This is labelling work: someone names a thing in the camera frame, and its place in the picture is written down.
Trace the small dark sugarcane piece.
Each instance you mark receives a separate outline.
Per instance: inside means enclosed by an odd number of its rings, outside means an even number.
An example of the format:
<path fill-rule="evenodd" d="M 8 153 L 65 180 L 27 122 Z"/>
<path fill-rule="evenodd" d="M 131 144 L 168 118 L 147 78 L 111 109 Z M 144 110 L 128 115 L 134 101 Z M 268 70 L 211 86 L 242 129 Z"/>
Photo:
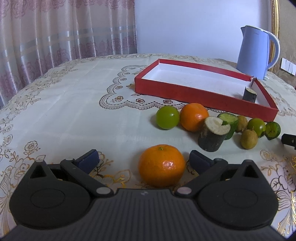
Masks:
<path fill-rule="evenodd" d="M 253 89 L 249 87 L 245 87 L 242 99 L 244 101 L 255 103 L 256 98 L 257 98 L 257 93 Z"/>

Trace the dark green small lime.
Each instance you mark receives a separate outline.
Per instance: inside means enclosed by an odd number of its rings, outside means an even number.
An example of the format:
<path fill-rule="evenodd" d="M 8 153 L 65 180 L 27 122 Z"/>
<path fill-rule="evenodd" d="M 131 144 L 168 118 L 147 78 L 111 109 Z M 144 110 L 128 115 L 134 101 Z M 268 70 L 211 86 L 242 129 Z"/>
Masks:
<path fill-rule="evenodd" d="M 265 136 L 268 140 L 273 140 L 280 135 L 281 127 L 275 121 L 270 121 L 266 124 Z"/>

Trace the large dark sugarcane piece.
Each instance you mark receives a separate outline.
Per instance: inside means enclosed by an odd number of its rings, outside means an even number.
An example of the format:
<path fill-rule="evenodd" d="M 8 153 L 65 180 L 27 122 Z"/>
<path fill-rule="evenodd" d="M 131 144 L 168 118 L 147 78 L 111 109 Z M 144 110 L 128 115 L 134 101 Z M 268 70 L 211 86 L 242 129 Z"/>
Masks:
<path fill-rule="evenodd" d="M 231 130 L 231 125 L 223 124 L 223 120 L 209 116 L 205 119 L 203 128 L 198 137 L 198 145 L 207 152 L 217 151 L 227 134 Z"/>

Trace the green yellowish round fruit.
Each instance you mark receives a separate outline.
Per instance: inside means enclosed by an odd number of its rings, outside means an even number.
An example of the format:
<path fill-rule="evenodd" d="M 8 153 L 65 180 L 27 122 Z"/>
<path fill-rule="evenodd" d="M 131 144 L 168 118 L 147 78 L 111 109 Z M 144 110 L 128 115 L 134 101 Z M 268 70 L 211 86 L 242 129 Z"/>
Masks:
<path fill-rule="evenodd" d="M 266 124 L 260 118 L 252 118 L 247 125 L 248 130 L 254 130 L 259 138 L 263 137 L 266 131 Z"/>

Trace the near brown longan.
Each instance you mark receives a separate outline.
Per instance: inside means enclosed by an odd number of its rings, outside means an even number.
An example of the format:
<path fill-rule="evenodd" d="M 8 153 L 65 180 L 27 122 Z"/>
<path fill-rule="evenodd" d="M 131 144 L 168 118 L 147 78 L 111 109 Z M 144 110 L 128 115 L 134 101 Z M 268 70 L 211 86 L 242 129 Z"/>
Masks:
<path fill-rule="evenodd" d="M 240 138 L 240 144 L 244 149 L 250 150 L 257 145 L 258 136 L 254 130 L 245 130 Z"/>

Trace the near orange mandarin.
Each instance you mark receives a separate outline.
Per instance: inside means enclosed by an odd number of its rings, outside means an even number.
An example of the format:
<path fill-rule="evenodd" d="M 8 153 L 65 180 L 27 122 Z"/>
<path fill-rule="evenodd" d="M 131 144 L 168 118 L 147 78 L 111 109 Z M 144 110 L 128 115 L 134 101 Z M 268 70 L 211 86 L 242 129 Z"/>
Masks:
<path fill-rule="evenodd" d="M 186 162 L 175 147 L 160 144 L 147 148 L 140 156 L 138 172 L 142 181 L 152 187 L 176 185 L 182 178 Z"/>

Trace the orange mandarin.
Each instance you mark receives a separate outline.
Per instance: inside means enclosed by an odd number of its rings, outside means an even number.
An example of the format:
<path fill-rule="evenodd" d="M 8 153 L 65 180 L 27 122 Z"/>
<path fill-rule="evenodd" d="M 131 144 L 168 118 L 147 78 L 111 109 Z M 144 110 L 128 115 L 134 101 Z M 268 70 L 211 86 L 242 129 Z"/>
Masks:
<path fill-rule="evenodd" d="M 186 162 L 175 147 L 160 144 L 147 148 L 140 156 L 138 172 L 142 181 L 152 187 L 176 185 L 182 178 Z"/>
<path fill-rule="evenodd" d="M 209 116 L 207 109 L 199 103 L 186 104 L 180 112 L 180 124 L 189 132 L 198 132 Z"/>

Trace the far brown longan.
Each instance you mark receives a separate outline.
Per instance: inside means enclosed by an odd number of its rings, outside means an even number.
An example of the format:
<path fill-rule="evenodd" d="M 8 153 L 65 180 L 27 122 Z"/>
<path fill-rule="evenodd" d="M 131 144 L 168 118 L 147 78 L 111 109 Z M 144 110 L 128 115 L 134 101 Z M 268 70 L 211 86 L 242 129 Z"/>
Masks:
<path fill-rule="evenodd" d="M 238 115 L 237 118 L 238 118 L 238 124 L 236 127 L 236 132 L 242 133 L 247 128 L 248 120 L 243 115 Z"/>

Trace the far orange mandarin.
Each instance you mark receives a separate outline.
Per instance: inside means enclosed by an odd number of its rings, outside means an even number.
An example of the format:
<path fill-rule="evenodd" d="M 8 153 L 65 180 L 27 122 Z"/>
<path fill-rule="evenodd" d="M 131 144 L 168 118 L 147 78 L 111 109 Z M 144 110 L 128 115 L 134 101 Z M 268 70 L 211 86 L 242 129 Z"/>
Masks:
<path fill-rule="evenodd" d="M 186 104 L 180 112 L 180 124 L 189 132 L 198 132 L 209 116 L 207 109 L 199 103 Z"/>

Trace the green cucumber piece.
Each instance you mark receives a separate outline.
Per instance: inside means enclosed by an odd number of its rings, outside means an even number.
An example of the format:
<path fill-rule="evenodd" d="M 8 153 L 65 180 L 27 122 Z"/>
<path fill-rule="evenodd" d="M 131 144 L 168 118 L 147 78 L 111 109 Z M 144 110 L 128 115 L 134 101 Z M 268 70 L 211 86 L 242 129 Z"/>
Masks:
<path fill-rule="evenodd" d="M 226 124 L 230 125 L 229 133 L 225 137 L 225 140 L 229 140 L 230 138 L 232 138 L 238 126 L 238 123 L 239 123 L 238 117 L 231 113 L 220 113 L 218 115 L 218 118 L 220 118 L 223 121 L 223 125 L 226 125 Z"/>

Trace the large green lime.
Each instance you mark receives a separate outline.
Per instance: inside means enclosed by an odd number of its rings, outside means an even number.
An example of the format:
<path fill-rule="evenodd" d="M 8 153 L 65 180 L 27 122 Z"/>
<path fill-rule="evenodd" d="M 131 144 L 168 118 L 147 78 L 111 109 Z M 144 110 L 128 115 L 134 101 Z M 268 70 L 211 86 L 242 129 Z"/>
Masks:
<path fill-rule="evenodd" d="M 163 106 L 156 113 L 156 124 L 164 130 L 170 130 L 176 127 L 179 121 L 179 111 L 173 106 Z"/>

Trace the red shallow box tray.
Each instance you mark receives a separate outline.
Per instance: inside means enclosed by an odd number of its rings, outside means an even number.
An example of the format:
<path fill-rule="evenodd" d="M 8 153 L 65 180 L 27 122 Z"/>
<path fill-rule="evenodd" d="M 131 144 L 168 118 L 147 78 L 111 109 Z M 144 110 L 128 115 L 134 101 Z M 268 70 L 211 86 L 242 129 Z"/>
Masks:
<path fill-rule="evenodd" d="M 273 121 L 278 107 L 262 84 L 243 73 L 209 65 L 158 59 L 135 78 L 135 92 L 199 103 L 205 107 Z M 245 87 L 257 93 L 255 103 L 244 101 Z"/>

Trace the pink patterned curtain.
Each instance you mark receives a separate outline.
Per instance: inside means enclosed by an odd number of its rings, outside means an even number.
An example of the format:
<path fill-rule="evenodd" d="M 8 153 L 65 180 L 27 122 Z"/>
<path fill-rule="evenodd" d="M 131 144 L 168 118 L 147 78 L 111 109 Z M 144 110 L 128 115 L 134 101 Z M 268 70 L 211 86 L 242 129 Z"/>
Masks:
<path fill-rule="evenodd" d="M 1 105 L 49 69 L 137 52 L 134 1 L 1 1 Z"/>

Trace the white wall switch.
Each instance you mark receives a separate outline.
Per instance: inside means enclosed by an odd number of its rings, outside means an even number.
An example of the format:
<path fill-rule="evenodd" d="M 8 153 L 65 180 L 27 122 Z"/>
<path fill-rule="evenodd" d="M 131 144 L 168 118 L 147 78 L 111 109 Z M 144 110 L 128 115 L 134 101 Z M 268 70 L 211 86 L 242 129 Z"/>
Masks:
<path fill-rule="evenodd" d="M 281 59 L 280 68 L 293 76 L 296 74 L 296 65 L 285 58 Z"/>

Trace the gold mirror frame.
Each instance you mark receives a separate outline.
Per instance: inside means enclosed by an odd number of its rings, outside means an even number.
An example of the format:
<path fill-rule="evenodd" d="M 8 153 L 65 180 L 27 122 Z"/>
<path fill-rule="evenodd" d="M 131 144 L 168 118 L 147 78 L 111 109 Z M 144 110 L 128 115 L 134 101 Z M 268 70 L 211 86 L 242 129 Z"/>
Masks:
<path fill-rule="evenodd" d="M 281 59 L 285 58 L 295 64 L 295 1 L 271 1 L 271 32 L 280 41 L 280 58 L 269 71 L 295 87 L 295 76 L 280 68 Z"/>

